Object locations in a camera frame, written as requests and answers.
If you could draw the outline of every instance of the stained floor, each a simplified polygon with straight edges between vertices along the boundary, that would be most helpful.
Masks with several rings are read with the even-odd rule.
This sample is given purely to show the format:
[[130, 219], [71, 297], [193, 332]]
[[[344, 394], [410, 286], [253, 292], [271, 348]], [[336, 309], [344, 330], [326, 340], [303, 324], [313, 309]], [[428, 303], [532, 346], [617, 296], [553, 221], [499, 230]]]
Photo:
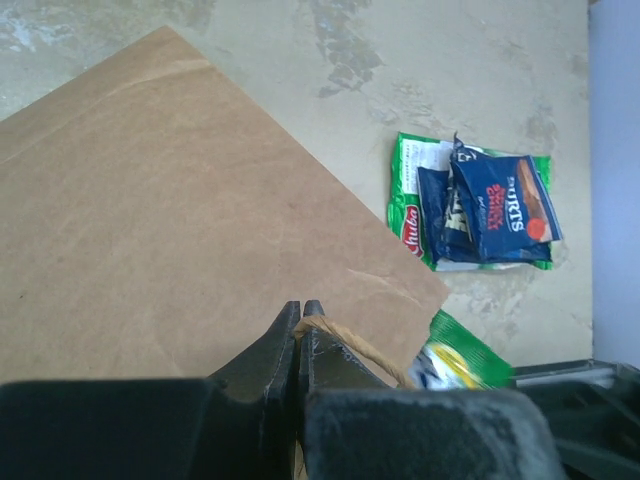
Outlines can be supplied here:
[[0, 0], [0, 118], [169, 24], [383, 221], [399, 130], [551, 154], [557, 268], [441, 274], [446, 309], [517, 365], [591, 355], [586, 0], [49, 3]]

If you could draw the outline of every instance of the green packaging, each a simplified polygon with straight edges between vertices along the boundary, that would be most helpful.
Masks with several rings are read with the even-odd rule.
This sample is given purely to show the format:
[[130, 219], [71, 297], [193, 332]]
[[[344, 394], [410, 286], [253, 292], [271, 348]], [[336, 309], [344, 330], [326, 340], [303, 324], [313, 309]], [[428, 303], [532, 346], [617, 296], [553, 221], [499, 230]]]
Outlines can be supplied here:
[[[431, 259], [427, 239], [420, 213], [418, 197], [418, 167], [433, 170], [449, 170], [449, 154], [453, 148], [451, 142], [420, 137], [400, 132], [391, 161], [391, 196], [387, 207], [387, 222], [409, 250], [432, 270], [439, 272], [465, 270], [503, 270], [517, 267], [519, 263], [478, 264], [452, 262], [441, 259], [434, 263]], [[499, 150], [472, 147], [491, 156], [513, 155]], [[551, 157], [533, 157], [540, 173], [542, 183], [547, 190], [551, 183]], [[535, 262], [541, 270], [551, 270], [552, 262]]]
[[512, 374], [507, 362], [442, 310], [409, 370], [416, 385], [427, 390], [501, 388]]

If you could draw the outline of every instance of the gray wall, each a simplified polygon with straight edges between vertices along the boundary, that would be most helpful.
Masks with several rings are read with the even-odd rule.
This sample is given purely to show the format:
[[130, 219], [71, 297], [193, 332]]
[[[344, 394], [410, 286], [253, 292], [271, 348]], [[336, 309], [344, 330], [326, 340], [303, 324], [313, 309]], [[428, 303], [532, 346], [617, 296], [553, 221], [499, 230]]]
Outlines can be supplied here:
[[594, 356], [640, 367], [640, 1], [591, 7]]

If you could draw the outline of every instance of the chip bag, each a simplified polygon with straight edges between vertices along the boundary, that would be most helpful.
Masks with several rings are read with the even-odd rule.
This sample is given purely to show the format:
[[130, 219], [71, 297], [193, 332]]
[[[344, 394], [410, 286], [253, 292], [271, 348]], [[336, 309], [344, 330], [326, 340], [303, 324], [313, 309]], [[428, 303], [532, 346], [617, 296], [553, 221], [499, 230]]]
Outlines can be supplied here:
[[453, 161], [451, 169], [481, 261], [562, 238], [553, 204], [530, 156], [478, 154], [473, 162]]
[[511, 383], [512, 374], [507, 362], [442, 310], [409, 369], [416, 386], [426, 390], [501, 388]]
[[[540, 255], [529, 255], [528, 253], [518, 255], [516, 252], [517, 258], [508, 258], [509, 263], [495, 263], [497, 260], [481, 263], [478, 255], [473, 251], [465, 248], [457, 249], [452, 246], [440, 247], [439, 251], [444, 253], [444, 257], [438, 258], [438, 253], [433, 254], [434, 249], [438, 246], [434, 245], [435, 242], [429, 240], [425, 233], [425, 228], [429, 227], [430, 220], [427, 220], [425, 224], [425, 218], [428, 217], [423, 216], [420, 211], [417, 168], [424, 167], [435, 172], [446, 172], [448, 176], [449, 157], [453, 146], [453, 143], [448, 141], [402, 132], [398, 134], [391, 162], [391, 196], [387, 207], [387, 221], [391, 230], [400, 237], [416, 257], [436, 271], [505, 269], [517, 266], [516, 261], [533, 262], [533, 265], [542, 270], [551, 269], [551, 254], [548, 246], [546, 252], [542, 252]], [[503, 152], [496, 150], [472, 148], [492, 156], [504, 155]], [[543, 183], [548, 186], [551, 177], [550, 157], [534, 157], [534, 161]], [[441, 198], [440, 194], [435, 195], [435, 198]], [[462, 261], [461, 255], [466, 256], [464, 261]], [[457, 261], [449, 261], [447, 256], [455, 257]]]

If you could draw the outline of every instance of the brown paper bag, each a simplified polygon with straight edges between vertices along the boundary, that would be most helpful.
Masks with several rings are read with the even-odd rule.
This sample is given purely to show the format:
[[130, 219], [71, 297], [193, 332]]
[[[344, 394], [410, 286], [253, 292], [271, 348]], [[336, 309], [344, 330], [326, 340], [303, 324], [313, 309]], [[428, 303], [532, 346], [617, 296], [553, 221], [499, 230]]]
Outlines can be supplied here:
[[2, 381], [207, 375], [310, 298], [408, 365], [447, 295], [169, 28], [0, 138]]

